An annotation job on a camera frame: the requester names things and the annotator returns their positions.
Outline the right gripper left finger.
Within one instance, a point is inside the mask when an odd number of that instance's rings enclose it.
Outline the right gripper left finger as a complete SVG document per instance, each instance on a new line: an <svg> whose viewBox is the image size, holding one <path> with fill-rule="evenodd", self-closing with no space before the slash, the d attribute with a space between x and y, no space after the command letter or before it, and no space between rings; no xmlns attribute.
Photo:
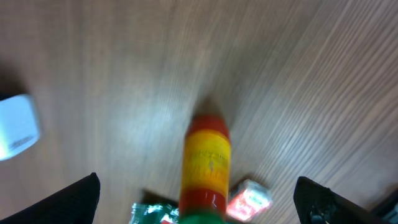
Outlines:
<svg viewBox="0 0 398 224"><path fill-rule="evenodd" d="M100 200L96 173L1 220L2 224L92 224Z"/></svg>

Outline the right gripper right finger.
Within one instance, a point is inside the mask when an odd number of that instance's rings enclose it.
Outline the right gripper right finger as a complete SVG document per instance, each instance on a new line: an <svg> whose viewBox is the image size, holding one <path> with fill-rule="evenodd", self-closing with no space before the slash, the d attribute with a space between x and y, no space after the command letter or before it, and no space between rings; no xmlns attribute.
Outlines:
<svg viewBox="0 0 398 224"><path fill-rule="evenodd" d="M394 194L368 211L304 176L300 176L297 180L294 204L299 220L303 224L392 224L395 222Z"/></svg>

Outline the red white small box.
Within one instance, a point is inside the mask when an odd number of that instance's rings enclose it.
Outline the red white small box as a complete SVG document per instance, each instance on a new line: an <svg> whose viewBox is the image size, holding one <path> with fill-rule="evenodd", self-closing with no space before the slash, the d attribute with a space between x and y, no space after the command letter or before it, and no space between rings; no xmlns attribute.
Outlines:
<svg viewBox="0 0 398 224"><path fill-rule="evenodd" d="M233 220L246 223L273 204L269 190L251 179L237 183L230 191L226 215Z"/></svg>

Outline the green 3M gloves packet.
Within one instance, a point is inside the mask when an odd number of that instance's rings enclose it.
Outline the green 3M gloves packet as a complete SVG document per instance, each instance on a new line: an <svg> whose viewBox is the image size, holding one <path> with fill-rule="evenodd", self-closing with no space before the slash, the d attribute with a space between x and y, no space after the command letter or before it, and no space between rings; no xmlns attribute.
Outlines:
<svg viewBox="0 0 398 224"><path fill-rule="evenodd" d="M134 203L129 224L177 224L178 219L178 208L170 204Z"/></svg>

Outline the yellow bottle green cap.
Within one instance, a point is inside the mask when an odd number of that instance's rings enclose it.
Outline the yellow bottle green cap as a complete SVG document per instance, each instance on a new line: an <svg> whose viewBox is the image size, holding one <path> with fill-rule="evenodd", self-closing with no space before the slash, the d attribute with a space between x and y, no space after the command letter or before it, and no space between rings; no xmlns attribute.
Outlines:
<svg viewBox="0 0 398 224"><path fill-rule="evenodd" d="M228 203L231 140L224 120L195 116L187 129L178 201L179 223L224 223Z"/></svg>

